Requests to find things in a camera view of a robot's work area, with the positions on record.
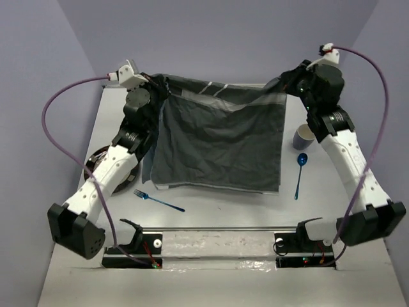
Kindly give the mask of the grey striped cloth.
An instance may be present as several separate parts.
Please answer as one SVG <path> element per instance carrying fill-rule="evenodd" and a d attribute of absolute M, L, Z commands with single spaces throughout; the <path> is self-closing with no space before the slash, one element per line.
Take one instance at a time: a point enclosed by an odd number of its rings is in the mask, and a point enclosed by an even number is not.
<path fill-rule="evenodd" d="M 175 75 L 165 81 L 170 96 L 143 160 L 143 182 L 279 192 L 287 96 L 278 77 L 261 87 Z"/>

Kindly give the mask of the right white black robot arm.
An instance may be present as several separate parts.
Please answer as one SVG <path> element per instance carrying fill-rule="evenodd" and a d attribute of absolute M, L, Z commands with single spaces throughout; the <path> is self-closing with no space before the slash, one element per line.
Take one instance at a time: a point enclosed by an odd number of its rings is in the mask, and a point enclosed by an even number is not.
<path fill-rule="evenodd" d="M 280 76 L 283 90 L 298 97 L 306 111 L 307 124 L 330 157 L 350 200 L 348 213 L 338 218 L 317 217 L 302 221 L 294 235 L 296 247 L 308 251 L 319 240 L 340 240 L 347 246 L 388 237 L 406 214 L 394 202 L 367 167 L 355 126 L 339 106 L 344 87 L 341 71 L 332 65 L 303 60 Z"/>

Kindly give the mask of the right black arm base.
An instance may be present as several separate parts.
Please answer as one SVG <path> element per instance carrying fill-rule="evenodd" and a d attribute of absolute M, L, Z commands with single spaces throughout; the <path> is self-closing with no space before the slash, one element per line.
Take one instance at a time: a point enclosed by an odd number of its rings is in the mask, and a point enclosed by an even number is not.
<path fill-rule="evenodd" d="M 314 219 L 298 223 L 294 232 L 274 234 L 272 248 L 276 255 L 276 268 L 336 267 L 334 263 L 328 264 L 335 259 L 332 246 L 326 246 L 323 241 L 314 241 L 307 236 L 305 225 L 310 221 Z"/>

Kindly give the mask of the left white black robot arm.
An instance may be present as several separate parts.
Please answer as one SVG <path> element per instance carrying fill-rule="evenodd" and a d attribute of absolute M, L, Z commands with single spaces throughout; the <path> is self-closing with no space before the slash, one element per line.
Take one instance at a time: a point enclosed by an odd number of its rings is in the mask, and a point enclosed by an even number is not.
<path fill-rule="evenodd" d="M 125 117 L 95 171 L 90 171 L 54 139 L 50 140 L 88 174 L 88 179 L 76 193 L 63 204 L 54 203 L 49 208 L 47 218 L 52 239 L 87 260 L 95 257 L 105 242 L 105 230 L 96 226 L 99 215 L 108 213 L 107 199 L 154 143 L 160 108 L 169 96 L 165 80 L 160 75 L 126 89 Z"/>

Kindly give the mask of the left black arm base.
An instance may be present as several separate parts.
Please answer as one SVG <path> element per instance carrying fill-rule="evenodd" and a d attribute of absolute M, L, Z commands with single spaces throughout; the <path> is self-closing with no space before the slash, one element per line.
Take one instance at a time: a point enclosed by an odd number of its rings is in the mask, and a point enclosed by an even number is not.
<path fill-rule="evenodd" d="M 161 269 L 163 234 L 146 232 L 139 224 L 128 219 L 120 219 L 133 228 L 133 237 L 120 248 L 105 248 L 102 267 L 106 269 Z"/>

